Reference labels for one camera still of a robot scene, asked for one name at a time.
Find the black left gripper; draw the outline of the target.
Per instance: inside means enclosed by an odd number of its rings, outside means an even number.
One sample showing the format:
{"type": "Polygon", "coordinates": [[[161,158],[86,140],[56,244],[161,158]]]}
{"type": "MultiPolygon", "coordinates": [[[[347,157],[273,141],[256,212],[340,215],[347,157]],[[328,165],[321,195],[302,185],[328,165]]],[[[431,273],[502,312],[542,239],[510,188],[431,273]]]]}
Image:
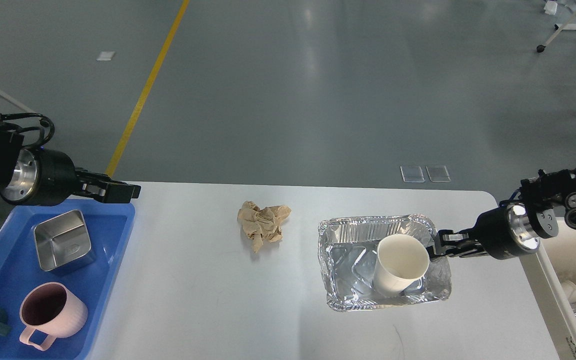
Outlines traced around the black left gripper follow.
{"type": "Polygon", "coordinates": [[[139,198],[142,187],[116,181],[109,175],[76,170],[73,160],[56,150],[20,151],[9,184],[0,197],[10,205],[54,207],[70,195],[103,204],[128,204],[139,198]]]}

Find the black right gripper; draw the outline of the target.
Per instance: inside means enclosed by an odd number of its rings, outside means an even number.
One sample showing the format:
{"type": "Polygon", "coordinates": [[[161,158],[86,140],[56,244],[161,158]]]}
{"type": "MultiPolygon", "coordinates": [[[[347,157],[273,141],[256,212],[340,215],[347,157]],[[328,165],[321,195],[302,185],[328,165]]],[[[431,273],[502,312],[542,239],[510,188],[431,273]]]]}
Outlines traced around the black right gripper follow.
{"type": "Polygon", "coordinates": [[[487,255],[497,260],[507,260],[536,253],[541,237],[534,231],[526,207],[521,203],[508,203],[480,214],[471,231],[470,228],[439,230],[438,243],[445,246],[426,248],[431,260],[487,255]]]}

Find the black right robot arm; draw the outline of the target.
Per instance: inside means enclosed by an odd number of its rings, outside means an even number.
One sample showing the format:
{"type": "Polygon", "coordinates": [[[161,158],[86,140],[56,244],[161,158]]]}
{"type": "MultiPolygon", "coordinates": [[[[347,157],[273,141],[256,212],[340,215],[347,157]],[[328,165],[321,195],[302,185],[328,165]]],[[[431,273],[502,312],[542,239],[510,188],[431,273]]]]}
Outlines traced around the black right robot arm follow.
{"type": "Polygon", "coordinates": [[[555,209],[564,210],[565,225],[576,231],[576,167],[521,180],[498,207],[478,216],[473,227],[441,229],[426,251],[430,259],[491,256],[497,260],[532,255],[541,241],[556,237],[555,209]]]}

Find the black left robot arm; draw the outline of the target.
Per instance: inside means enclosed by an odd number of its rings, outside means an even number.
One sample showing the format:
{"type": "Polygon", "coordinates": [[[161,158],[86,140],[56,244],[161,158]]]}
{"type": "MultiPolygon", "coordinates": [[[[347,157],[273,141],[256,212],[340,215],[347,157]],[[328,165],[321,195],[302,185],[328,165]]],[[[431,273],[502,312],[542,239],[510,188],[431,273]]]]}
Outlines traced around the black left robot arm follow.
{"type": "Polygon", "coordinates": [[[70,196],[103,204],[128,204],[141,187],[77,167],[46,148],[54,122],[36,112],[0,113],[0,197],[13,206],[54,207],[70,196]]]}

